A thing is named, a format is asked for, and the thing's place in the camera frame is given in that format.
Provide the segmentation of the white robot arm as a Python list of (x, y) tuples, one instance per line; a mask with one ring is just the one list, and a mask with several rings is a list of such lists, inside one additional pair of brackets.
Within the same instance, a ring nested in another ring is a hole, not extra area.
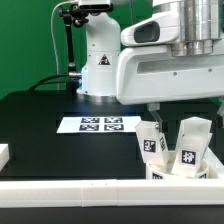
[(89, 13), (87, 62), (77, 93), (97, 102), (146, 104), (224, 96), (224, 0), (148, 0), (151, 17), (122, 30), (98, 0)]

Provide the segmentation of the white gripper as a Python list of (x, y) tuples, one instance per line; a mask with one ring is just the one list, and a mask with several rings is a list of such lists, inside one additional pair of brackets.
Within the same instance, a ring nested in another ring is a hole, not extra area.
[(122, 104), (147, 104), (162, 130), (156, 102), (219, 97), (224, 117), (224, 40), (207, 55), (173, 57), (170, 45), (126, 48), (118, 58), (116, 96)]

